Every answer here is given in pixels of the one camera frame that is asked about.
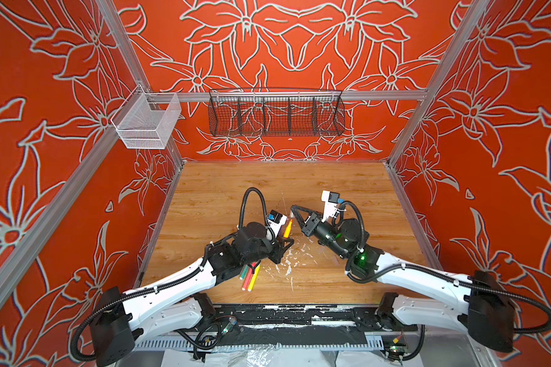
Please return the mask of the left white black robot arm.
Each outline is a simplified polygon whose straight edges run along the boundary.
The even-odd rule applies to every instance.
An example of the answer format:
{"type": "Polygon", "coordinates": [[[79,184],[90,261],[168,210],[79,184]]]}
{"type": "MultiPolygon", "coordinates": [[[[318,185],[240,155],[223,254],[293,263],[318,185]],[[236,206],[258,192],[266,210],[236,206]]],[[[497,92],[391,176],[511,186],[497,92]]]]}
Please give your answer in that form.
{"type": "Polygon", "coordinates": [[[242,272],[254,273],[264,259],[281,262],[294,243],[280,233],[288,221],[287,216],[266,209],[258,188],[248,188],[237,230],[206,245],[194,263],[145,287],[105,291],[70,338],[72,358],[108,366],[129,354],[139,342],[197,327],[214,312],[206,290],[242,272]]]}

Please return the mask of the yellow marker pen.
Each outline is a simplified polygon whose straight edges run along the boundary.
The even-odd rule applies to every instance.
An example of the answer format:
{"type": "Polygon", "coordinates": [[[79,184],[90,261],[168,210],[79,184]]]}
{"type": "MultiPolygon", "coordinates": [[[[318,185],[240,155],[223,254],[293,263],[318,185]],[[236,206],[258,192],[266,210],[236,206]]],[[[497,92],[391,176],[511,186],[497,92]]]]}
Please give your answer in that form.
{"type": "Polygon", "coordinates": [[[253,271],[253,276],[248,284],[248,288],[247,290],[248,291],[252,291],[254,286],[255,286],[255,283],[257,282],[257,278],[258,278],[258,274],[259,274],[259,271],[260,271],[260,267],[261,265],[258,264],[257,267],[255,267],[254,271],[253,271]]]}

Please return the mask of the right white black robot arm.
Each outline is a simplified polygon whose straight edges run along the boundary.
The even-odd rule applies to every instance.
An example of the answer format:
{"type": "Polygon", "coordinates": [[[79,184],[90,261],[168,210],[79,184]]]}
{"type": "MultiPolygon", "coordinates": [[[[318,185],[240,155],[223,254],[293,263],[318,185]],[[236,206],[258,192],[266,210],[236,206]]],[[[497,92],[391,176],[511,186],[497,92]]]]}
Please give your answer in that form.
{"type": "Polygon", "coordinates": [[[440,272],[369,246],[361,212],[350,201],[326,202],[324,213],[299,205],[291,212],[305,236],[346,261],[344,273],[353,282],[379,282],[419,294],[384,295],[379,318],[389,329],[421,325],[462,331],[501,353],[512,351],[516,335],[551,331],[549,306],[506,291],[487,272],[440,272]]]}

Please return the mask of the orange marker pen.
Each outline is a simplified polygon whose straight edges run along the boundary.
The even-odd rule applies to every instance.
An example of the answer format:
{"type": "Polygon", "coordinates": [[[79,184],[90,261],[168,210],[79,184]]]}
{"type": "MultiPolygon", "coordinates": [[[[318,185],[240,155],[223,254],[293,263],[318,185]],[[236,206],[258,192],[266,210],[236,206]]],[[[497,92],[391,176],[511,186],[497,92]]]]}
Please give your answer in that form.
{"type": "Polygon", "coordinates": [[[290,237],[291,232],[292,232],[292,225],[293,225],[293,218],[289,219],[289,221],[287,222],[285,231],[283,233],[283,238],[284,239],[288,239],[290,237]]]}

